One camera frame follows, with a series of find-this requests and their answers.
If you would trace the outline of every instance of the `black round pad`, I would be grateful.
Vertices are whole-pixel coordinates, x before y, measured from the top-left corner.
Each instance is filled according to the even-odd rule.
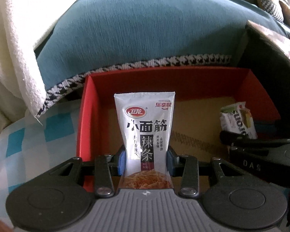
[[[240,230],[259,230],[278,224],[287,209],[285,196],[267,184],[215,185],[202,197],[209,216],[220,224]]]
[[[91,202],[89,194],[79,185],[24,185],[10,193],[6,210],[17,227],[29,231],[55,231],[82,218]]]
[[[57,189],[41,189],[33,192],[28,202],[38,209],[52,209],[59,206],[65,199],[64,193]]]
[[[265,203],[265,197],[254,189],[237,189],[230,194],[230,201],[242,209],[256,209]]]

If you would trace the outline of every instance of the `red object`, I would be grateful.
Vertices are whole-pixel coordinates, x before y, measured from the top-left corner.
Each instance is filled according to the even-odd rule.
[[[175,91],[176,101],[234,97],[246,101],[259,121],[280,119],[272,100],[249,69],[230,67],[163,67],[95,73],[86,78],[78,125],[77,156],[83,161],[109,153],[108,113],[114,94]],[[86,182],[85,188],[92,186]]]
[[[141,171],[148,171],[155,168],[155,164],[153,162],[141,162]]]
[[[141,118],[146,114],[146,110],[139,106],[132,106],[126,110],[126,114],[132,118]]]

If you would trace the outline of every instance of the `white towel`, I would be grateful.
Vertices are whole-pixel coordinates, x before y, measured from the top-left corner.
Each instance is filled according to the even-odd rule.
[[[0,0],[0,132],[36,116],[46,91],[34,49],[76,0]]]

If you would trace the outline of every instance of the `white snack bag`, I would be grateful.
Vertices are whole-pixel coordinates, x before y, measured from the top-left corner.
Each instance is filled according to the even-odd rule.
[[[250,110],[245,108],[245,103],[239,102],[221,108],[221,128],[224,131],[248,135],[251,139],[257,139],[254,121]]]
[[[175,92],[115,94],[126,149],[121,188],[170,188],[166,167]]]

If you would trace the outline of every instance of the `teal cushion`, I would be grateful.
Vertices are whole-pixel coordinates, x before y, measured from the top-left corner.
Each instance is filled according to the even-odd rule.
[[[188,54],[234,54],[247,20],[286,36],[243,0],[78,0],[37,61],[45,88],[102,66]]]

